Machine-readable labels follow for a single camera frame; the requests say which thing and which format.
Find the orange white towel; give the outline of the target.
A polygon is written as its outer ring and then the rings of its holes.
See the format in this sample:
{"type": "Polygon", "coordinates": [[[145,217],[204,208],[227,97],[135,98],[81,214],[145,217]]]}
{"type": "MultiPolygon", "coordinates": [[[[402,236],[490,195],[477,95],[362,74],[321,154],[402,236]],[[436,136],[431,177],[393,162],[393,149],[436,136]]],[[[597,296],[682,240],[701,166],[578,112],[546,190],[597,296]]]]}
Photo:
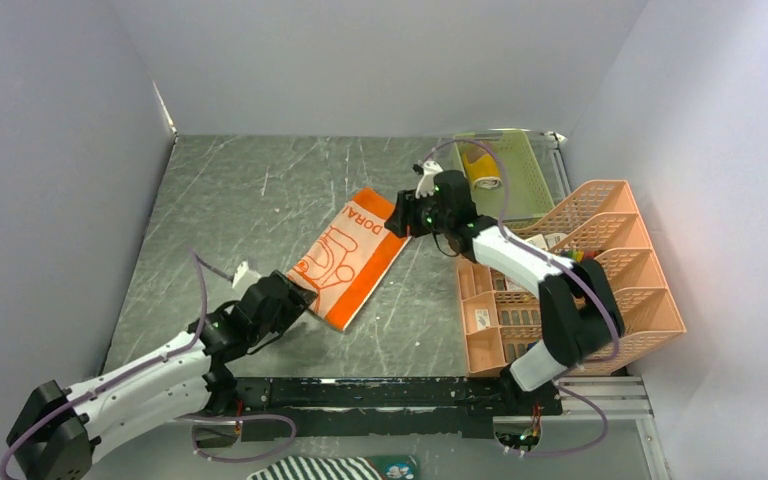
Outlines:
{"type": "Polygon", "coordinates": [[[317,294],[312,312],[343,332],[408,243],[385,228],[395,205],[366,187],[355,194],[288,271],[317,294]]]}

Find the brown yellow bear towel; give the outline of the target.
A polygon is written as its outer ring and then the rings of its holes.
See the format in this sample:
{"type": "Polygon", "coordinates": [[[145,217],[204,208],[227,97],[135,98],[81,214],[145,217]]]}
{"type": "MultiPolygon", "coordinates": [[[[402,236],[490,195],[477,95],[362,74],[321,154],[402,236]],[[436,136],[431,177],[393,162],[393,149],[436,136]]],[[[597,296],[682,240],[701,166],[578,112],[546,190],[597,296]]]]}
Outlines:
{"type": "Polygon", "coordinates": [[[494,190],[502,186],[500,170],[491,153],[483,146],[462,147],[460,158],[473,189],[494,190]]]}

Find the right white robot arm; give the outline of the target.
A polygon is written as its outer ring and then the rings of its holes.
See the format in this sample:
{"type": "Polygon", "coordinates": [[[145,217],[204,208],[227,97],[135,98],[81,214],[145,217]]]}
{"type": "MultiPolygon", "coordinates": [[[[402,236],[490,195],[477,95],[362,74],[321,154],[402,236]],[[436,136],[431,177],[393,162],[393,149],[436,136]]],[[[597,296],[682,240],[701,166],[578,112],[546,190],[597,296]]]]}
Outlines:
{"type": "Polygon", "coordinates": [[[617,356],[624,324],[605,270],[594,259],[575,261],[517,237],[495,217],[481,215],[459,170],[426,160],[414,166],[416,187],[398,192],[385,222],[399,238],[443,237],[452,254],[492,268],[538,301],[541,338],[502,370],[502,406],[522,414],[537,388],[566,374],[604,347],[617,356]]]}

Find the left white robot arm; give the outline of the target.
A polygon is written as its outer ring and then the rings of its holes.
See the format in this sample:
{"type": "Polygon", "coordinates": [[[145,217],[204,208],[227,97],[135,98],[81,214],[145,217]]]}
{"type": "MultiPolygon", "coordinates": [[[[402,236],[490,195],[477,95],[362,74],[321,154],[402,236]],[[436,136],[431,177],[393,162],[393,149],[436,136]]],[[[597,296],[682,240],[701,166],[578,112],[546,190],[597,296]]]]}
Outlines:
{"type": "Polygon", "coordinates": [[[107,374],[32,391],[7,435],[1,478],[15,461],[28,479],[79,479],[110,451],[169,420],[239,411],[228,363],[281,339],[317,295],[280,271],[262,276],[242,263],[233,280],[246,284],[242,297],[210,311],[201,264],[196,273],[200,312],[186,330],[107,374]]]}

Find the green plastic basket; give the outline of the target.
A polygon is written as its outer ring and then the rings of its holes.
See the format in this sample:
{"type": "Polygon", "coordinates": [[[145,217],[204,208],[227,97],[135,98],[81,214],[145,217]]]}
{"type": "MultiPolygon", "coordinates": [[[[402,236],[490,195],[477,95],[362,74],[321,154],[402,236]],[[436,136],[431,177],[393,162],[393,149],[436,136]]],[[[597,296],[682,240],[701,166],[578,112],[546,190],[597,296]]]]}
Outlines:
{"type": "Polygon", "coordinates": [[[507,226],[519,229],[534,224],[555,207],[537,157],[523,130],[465,132],[455,138],[458,141],[451,146],[455,168],[464,172],[461,148],[478,145],[491,153],[500,170],[502,186],[494,190],[473,189],[467,179],[480,215],[501,217],[507,226]]]}

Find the orange plastic compartment tray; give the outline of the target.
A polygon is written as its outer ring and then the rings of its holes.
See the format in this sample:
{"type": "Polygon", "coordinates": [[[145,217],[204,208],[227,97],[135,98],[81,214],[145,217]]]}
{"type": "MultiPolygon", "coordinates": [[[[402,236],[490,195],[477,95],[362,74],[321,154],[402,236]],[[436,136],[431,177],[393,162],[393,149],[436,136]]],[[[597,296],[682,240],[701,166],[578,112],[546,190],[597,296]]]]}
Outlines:
{"type": "Polygon", "coordinates": [[[455,260],[470,377],[496,377],[542,337],[537,299],[500,272],[455,260]]]}

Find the black white striped cloth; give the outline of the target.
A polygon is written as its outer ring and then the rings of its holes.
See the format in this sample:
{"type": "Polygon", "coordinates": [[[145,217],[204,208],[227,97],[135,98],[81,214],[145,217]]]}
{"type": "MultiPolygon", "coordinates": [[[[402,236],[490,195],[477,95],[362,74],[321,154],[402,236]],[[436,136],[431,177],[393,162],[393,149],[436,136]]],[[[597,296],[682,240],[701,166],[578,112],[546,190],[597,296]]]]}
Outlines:
{"type": "Polygon", "coordinates": [[[383,479],[361,457],[287,456],[247,477],[247,480],[378,480],[383,479]]]}

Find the orange plastic file organizer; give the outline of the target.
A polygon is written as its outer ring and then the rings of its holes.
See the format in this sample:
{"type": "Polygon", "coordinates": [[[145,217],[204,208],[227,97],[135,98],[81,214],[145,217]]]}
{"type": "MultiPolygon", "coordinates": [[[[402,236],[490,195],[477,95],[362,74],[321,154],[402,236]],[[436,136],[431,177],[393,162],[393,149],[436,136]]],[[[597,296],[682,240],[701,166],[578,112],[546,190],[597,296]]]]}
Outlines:
{"type": "Polygon", "coordinates": [[[617,357],[587,362],[577,375],[609,375],[686,333],[629,183],[587,181],[535,223],[510,226],[522,238],[563,233],[551,251],[593,252],[625,325],[617,357]]]}

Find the teal cartoon card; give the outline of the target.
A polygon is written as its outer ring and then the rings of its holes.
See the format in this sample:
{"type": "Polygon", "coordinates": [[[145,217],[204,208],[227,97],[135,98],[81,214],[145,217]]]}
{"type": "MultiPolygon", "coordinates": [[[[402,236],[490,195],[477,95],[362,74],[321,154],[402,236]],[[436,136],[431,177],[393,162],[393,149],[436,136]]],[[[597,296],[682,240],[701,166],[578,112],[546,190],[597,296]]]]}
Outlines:
{"type": "Polygon", "coordinates": [[[411,455],[377,455],[365,457],[380,479],[419,480],[420,465],[411,455]]]}

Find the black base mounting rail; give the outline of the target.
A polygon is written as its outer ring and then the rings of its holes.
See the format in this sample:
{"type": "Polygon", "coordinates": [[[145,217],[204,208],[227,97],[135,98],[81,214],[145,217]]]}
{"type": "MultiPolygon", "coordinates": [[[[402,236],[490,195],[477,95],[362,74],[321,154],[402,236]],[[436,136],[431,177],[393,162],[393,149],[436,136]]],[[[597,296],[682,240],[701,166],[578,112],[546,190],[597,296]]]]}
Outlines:
{"type": "Polygon", "coordinates": [[[529,419],[562,412],[547,383],[523,392],[511,380],[468,377],[294,378],[239,377],[213,395],[211,416],[283,415],[301,437],[458,434],[491,439],[503,417],[529,419]]]}

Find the aluminium frame rail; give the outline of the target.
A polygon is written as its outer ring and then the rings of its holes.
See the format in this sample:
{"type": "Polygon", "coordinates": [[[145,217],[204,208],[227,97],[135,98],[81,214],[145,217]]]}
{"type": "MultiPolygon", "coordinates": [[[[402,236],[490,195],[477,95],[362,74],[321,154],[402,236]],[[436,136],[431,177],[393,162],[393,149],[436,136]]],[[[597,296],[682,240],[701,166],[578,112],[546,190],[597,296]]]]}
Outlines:
{"type": "MultiPolygon", "coordinates": [[[[554,386],[562,403],[557,416],[539,414],[529,419],[503,417],[494,422],[494,436],[510,448],[524,449],[534,446],[539,425],[544,420],[572,418],[597,421],[601,418],[642,418],[651,412],[651,406],[641,380],[633,377],[572,377],[554,386]]],[[[207,448],[223,448],[236,441],[266,441],[282,435],[298,435],[297,426],[290,418],[269,413],[245,416],[241,413],[226,419],[184,418],[169,420],[190,423],[206,429],[207,448]]]]}

